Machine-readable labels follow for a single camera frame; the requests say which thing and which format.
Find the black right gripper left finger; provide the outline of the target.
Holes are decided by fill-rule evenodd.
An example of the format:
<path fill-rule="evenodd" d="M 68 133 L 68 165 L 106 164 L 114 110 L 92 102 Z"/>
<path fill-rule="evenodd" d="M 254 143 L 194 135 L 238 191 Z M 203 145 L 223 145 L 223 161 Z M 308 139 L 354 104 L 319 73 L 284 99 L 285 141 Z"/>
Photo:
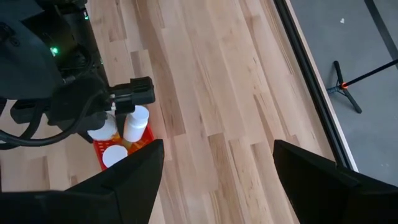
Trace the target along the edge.
<path fill-rule="evenodd" d="M 156 139 L 106 170 L 70 188 L 77 224 L 148 224 L 164 166 L 164 142 Z"/>

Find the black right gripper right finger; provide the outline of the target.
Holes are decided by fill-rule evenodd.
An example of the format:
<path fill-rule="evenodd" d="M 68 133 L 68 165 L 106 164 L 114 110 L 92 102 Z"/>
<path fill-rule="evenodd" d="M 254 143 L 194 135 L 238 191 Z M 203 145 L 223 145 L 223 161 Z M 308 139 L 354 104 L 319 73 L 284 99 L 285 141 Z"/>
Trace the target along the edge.
<path fill-rule="evenodd" d="M 398 187 L 280 139 L 273 158 L 301 224 L 398 224 Z"/>

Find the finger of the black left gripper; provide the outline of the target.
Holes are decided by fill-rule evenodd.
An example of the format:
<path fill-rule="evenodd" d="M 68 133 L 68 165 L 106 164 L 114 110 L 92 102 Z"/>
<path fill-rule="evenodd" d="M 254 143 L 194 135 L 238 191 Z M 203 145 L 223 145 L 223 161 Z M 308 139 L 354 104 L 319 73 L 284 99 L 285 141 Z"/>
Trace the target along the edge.
<path fill-rule="evenodd" d="M 118 129 L 118 134 L 121 139 L 124 139 L 124 123 L 126 121 L 127 114 L 118 114 L 115 116 L 116 126 Z"/>

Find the orange pill bottle white cap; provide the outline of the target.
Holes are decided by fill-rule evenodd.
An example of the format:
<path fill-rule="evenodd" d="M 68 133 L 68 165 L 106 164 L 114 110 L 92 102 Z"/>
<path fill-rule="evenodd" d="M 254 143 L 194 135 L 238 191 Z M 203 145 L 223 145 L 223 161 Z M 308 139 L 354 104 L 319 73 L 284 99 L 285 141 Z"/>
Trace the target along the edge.
<path fill-rule="evenodd" d="M 96 141 L 109 141 L 118 134 L 115 117 L 108 113 L 104 125 L 97 130 L 88 130 L 88 135 Z"/>
<path fill-rule="evenodd" d="M 106 168 L 113 166 L 115 163 L 127 157 L 128 151 L 124 146 L 112 145 L 107 147 L 102 155 L 102 161 Z"/>

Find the red plastic basket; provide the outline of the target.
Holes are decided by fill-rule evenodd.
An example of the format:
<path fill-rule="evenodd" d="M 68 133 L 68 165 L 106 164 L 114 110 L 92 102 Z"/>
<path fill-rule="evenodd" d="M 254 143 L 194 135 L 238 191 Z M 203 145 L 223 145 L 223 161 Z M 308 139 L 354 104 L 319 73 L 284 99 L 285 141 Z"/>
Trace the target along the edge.
<path fill-rule="evenodd" d="M 93 147 L 95 149 L 101 170 L 106 170 L 107 167 L 103 163 L 102 157 L 105 150 L 113 145 L 123 146 L 127 149 L 127 154 L 133 154 L 136 151 L 140 150 L 144 146 L 148 145 L 152 141 L 155 140 L 155 137 L 152 133 L 152 130 L 149 125 L 145 128 L 144 134 L 142 135 L 141 139 L 138 142 L 134 142 L 129 144 L 128 142 L 124 142 L 123 139 L 119 134 L 115 135 L 111 140 L 107 141 L 93 141 Z"/>

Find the black tripod stand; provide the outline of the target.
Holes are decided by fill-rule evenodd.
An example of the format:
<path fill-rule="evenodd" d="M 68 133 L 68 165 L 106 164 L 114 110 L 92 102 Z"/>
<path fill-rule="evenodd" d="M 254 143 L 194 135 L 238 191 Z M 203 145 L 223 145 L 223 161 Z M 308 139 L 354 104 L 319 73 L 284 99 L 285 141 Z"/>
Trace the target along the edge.
<path fill-rule="evenodd" d="M 349 102 L 353 105 L 353 108 L 355 110 L 355 112 L 357 112 L 358 114 L 361 114 L 363 111 L 361 109 L 361 107 L 357 104 L 356 100 L 352 97 L 351 93 L 348 91 L 348 87 L 350 85 L 353 85 L 361 80 L 364 80 L 367 77 L 370 77 L 376 73 L 379 73 L 389 67 L 395 66 L 398 64 L 398 59 L 395 59 L 387 64 L 384 64 L 374 70 L 371 70 L 368 73 L 365 73 L 364 75 L 361 75 L 357 78 L 354 78 L 353 80 L 350 80 L 348 82 L 345 82 L 343 80 L 343 75 L 341 72 L 341 67 L 340 67 L 340 63 L 338 61 L 334 61 L 333 62 L 333 66 L 336 70 L 336 74 L 337 74 L 337 81 L 336 81 L 336 85 L 330 88 L 326 89 L 326 92 L 328 94 L 332 94 L 332 93 L 340 93 L 343 96 L 347 97 L 347 99 L 349 100 Z"/>

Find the long black floor tape strip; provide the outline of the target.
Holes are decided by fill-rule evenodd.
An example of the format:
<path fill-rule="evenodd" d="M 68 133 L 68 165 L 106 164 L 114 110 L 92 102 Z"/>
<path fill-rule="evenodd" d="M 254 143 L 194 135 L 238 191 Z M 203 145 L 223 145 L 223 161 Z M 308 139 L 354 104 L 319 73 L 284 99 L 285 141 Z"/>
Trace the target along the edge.
<path fill-rule="evenodd" d="M 398 59 L 398 48 L 396 47 L 385 22 L 383 21 L 380 12 L 378 11 L 373 0 L 364 0 L 364 3 L 382 37 L 384 45 L 386 46 L 392 59 Z"/>

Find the black metal table frame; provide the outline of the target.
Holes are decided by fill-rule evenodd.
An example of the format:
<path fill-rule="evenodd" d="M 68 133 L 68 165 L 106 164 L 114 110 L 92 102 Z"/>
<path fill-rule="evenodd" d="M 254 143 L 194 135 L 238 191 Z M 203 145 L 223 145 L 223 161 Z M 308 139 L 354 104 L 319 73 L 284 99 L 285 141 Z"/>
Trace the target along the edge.
<path fill-rule="evenodd" d="M 273 0 L 336 162 L 358 171 L 290 0 Z"/>

